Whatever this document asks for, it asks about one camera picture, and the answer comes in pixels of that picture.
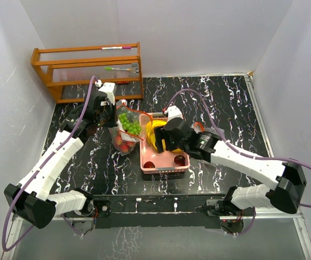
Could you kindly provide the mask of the green grape bunch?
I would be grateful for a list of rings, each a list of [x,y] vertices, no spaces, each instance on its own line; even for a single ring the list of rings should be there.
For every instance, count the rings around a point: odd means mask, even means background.
[[[126,133],[132,135],[140,135],[141,125],[136,116],[131,112],[124,112],[118,115],[118,120],[122,124],[122,128]]]

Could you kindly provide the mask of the clear zip bag orange zipper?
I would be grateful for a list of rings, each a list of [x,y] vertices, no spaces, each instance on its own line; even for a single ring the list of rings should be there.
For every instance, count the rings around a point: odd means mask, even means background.
[[[126,100],[116,103],[117,126],[109,132],[114,147],[121,155],[130,154],[147,134],[146,124],[151,122],[147,113],[130,109]]]

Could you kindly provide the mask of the red strawberry bunch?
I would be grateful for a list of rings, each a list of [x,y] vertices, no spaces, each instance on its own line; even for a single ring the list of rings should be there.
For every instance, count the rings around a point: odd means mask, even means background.
[[[134,150],[137,143],[133,141],[125,141],[121,138],[121,136],[117,135],[113,137],[113,144],[121,154],[126,155]]]

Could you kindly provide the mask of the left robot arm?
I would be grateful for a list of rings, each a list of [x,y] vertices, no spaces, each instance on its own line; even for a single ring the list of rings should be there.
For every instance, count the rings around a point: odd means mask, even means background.
[[[63,120],[52,144],[34,168],[17,184],[9,184],[4,195],[17,216],[42,229],[55,216],[77,211],[93,212],[92,195],[81,189],[50,194],[67,163],[94,135],[97,128],[116,126],[116,85],[105,83],[94,89],[88,104],[75,107]]]

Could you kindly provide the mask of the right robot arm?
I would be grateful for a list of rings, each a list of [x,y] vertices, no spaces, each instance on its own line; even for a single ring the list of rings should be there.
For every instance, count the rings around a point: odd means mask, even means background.
[[[196,131],[183,119],[174,118],[155,127],[158,152],[181,149],[197,160],[227,166],[260,182],[257,186],[231,187],[216,211],[235,215],[250,207],[274,207],[288,214],[299,208],[307,181],[296,160],[260,157],[224,141],[217,133]]]

